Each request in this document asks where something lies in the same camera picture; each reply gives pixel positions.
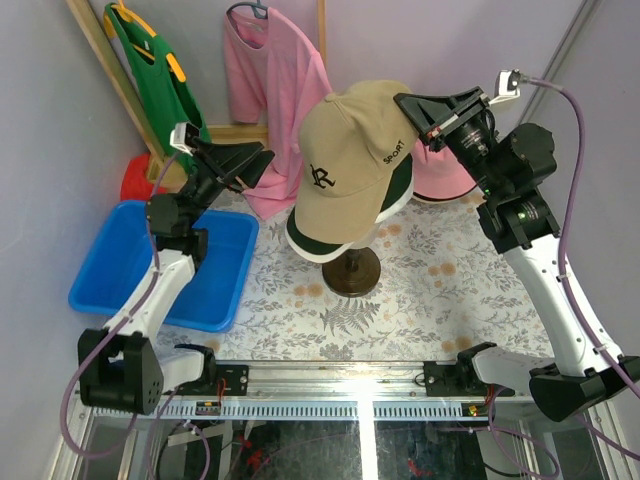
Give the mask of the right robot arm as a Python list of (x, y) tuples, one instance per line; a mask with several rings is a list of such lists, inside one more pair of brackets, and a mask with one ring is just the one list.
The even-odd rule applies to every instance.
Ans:
[(489, 385), (527, 394), (561, 422), (638, 384), (638, 357), (623, 354), (599, 322), (538, 189), (557, 168), (551, 132), (524, 123), (498, 137), (479, 87), (450, 97), (400, 93), (394, 101), (422, 143), (449, 148), (482, 191), (482, 231), (525, 287), (553, 351), (538, 358), (492, 342), (471, 347), (457, 357), (457, 387), (472, 395)]

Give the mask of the blue plastic bin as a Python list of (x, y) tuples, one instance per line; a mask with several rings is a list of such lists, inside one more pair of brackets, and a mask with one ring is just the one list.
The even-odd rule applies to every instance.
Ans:
[[(259, 232), (249, 214), (209, 210), (198, 222), (208, 231), (204, 262), (166, 317), (167, 325), (209, 333), (231, 329)], [(72, 309), (112, 316), (151, 263), (144, 203), (124, 201), (111, 211), (70, 289)]]

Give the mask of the dark round mannequin stand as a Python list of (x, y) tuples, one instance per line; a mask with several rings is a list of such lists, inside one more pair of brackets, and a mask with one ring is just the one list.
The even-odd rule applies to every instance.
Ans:
[(327, 287), (343, 297), (361, 297), (374, 290), (381, 275), (379, 257), (370, 248), (350, 249), (322, 265)]

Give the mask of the pink bucket hat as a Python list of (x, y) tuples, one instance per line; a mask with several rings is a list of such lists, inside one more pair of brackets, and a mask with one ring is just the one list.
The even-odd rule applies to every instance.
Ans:
[(464, 197), (474, 190), (476, 182), (445, 147), (434, 152), (417, 142), (412, 152), (413, 197), (426, 203), (443, 203)]

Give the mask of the green and white baseball cap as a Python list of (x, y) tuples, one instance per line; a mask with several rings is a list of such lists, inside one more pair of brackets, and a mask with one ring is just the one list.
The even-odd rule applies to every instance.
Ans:
[(394, 170), (380, 212), (369, 231), (358, 241), (346, 244), (328, 244), (303, 235), (295, 225), (294, 211), (286, 222), (285, 237), (293, 251), (306, 261), (325, 264), (337, 259), (347, 250), (368, 247), (377, 234), (381, 224), (402, 210), (413, 194), (413, 160), (407, 155)]

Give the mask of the beige cap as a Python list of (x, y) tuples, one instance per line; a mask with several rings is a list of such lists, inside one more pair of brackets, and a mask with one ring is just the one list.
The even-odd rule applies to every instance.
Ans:
[(297, 229), (327, 244), (359, 240), (373, 226), (394, 170), (417, 132), (394, 101), (409, 94), (396, 80), (369, 80), (330, 93), (304, 118), (303, 158), (295, 208)]

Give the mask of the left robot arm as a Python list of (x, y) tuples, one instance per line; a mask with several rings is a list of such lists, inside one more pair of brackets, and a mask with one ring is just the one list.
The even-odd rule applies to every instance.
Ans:
[(259, 225), (249, 214), (217, 212), (225, 191), (240, 192), (273, 159), (260, 142), (178, 144), (194, 163), (175, 193), (125, 201), (108, 216), (69, 294), (80, 312), (106, 316), (77, 343), (70, 392), (89, 407), (148, 415), (177, 389), (217, 392), (211, 348), (182, 343), (157, 353), (163, 325), (219, 333), (236, 316)]

